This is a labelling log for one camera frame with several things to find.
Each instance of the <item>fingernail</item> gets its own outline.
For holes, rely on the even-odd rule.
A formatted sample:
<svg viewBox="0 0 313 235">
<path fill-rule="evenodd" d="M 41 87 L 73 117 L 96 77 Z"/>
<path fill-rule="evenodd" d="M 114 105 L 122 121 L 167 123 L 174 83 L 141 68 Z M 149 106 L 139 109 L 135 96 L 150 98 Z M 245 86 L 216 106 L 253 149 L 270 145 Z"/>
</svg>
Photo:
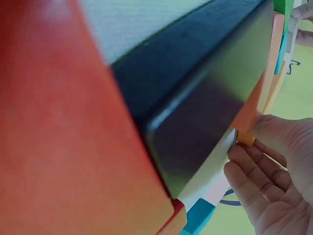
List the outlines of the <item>fingernail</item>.
<svg viewBox="0 0 313 235">
<path fill-rule="evenodd" d="M 299 18 L 301 16 L 301 11 L 299 9 L 293 9 L 291 12 L 292 17 Z"/>
</svg>

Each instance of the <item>light green floor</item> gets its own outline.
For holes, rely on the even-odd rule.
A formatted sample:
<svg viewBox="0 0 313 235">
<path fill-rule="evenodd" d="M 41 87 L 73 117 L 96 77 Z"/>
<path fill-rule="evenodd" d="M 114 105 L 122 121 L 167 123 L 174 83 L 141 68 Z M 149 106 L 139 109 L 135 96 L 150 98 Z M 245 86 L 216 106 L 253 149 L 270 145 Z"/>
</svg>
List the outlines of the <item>light green floor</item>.
<svg viewBox="0 0 313 235">
<path fill-rule="evenodd" d="M 301 22 L 301 28 L 313 31 L 313 24 Z M 287 75 L 272 114 L 289 119 L 313 118 L 313 48 L 296 45 L 291 75 Z M 237 201 L 234 194 L 224 200 Z M 242 207 L 219 204 L 201 235 L 255 235 Z"/>
</svg>

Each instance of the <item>teal foam block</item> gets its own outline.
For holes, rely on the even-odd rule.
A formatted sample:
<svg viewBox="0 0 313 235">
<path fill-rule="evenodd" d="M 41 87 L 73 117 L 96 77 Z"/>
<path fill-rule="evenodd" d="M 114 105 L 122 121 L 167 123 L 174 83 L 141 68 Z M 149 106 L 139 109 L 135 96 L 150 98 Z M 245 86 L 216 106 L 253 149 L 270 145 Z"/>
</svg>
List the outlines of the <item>teal foam block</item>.
<svg viewBox="0 0 313 235">
<path fill-rule="evenodd" d="M 187 224 L 183 230 L 190 235 L 198 235 L 209 222 L 214 210 L 215 206 L 200 198 L 188 211 Z"/>
<path fill-rule="evenodd" d="M 286 31 L 285 34 L 282 36 L 282 41 L 280 43 L 280 49 L 279 49 L 275 72 L 274 72 L 275 75 L 279 74 L 279 71 L 282 67 L 284 56 L 287 50 L 287 40 L 288 40 L 288 31 Z"/>
<path fill-rule="evenodd" d="M 190 233 L 188 233 L 187 231 L 185 231 L 184 229 L 179 233 L 179 235 L 191 235 Z"/>
</svg>

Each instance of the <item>orange foam block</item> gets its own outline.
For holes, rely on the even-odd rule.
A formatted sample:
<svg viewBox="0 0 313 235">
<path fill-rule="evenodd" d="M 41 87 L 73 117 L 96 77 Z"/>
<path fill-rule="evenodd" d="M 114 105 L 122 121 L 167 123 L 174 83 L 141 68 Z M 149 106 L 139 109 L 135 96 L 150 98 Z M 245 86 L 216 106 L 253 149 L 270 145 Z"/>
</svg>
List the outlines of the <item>orange foam block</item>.
<svg viewBox="0 0 313 235">
<path fill-rule="evenodd" d="M 251 92 L 249 98 L 236 115 L 231 126 L 242 132 L 249 132 L 258 118 L 258 103 L 263 87 L 264 76 L 261 76 L 258 83 Z"/>
<path fill-rule="evenodd" d="M 173 201 L 174 214 L 157 235 L 178 235 L 187 224 L 185 206 L 180 200 Z"/>
<path fill-rule="evenodd" d="M 156 234 L 172 203 L 77 2 L 0 16 L 0 234 Z"/>
</svg>

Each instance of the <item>green foam block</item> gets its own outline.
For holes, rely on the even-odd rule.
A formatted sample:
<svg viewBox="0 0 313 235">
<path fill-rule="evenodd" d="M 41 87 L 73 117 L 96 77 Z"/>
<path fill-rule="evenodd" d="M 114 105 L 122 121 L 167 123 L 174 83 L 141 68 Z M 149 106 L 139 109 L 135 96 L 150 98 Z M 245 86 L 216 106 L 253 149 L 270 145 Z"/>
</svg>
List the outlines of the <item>green foam block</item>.
<svg viewBox="0 0 313 235">
<path fill-rule="evenodd" d="M 284 33 L 288 29 L 288 22 L 293 9 L 293 0 L 274 0 L 274 11 L 285 15 Z"/>
</svg>

